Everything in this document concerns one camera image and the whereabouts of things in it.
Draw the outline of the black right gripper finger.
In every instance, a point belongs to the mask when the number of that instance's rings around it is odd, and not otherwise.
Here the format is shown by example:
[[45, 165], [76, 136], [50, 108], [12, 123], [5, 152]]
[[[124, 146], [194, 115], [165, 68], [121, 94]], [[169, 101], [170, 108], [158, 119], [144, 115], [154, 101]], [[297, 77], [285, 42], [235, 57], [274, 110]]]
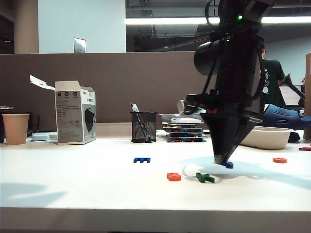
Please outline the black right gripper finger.
[[226, 156], [226, 160], [230, 158], [234, 150], [237, 148], [237, 146], [245, 139], [245, 137], [252, 131], [252, 129], [257, 125], [256, 122], [241, 119], [239, 121], [238, 129], [235, 133], [235, 136], [233, 138], [233, 146], [231, 150], [229, 151], [228, 155]]
[[215, 163], [226, 162], [236, 149], [240, 119], [218, 114], [201, 114], [201, 117], [210, 130]]

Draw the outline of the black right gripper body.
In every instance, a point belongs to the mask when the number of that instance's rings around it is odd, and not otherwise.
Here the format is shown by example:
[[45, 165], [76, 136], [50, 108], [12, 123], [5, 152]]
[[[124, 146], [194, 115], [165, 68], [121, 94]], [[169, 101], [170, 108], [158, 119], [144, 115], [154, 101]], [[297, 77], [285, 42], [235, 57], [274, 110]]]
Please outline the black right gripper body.
[[212, 66], [196, 66], [202, 75], [207, 75], [207, 82], [201, 94], [187, 95], [184, 115], [195, 118], [201, 114], [218, 114], [261, 123], [263, 116], [247, 109], [259, 98], [262, 90], [259, 83], [256, 93], [251, 95], [255, 70], [237, 66], [238, 72], [235, 73], [234, 68], [228, 66], [218, 71]]

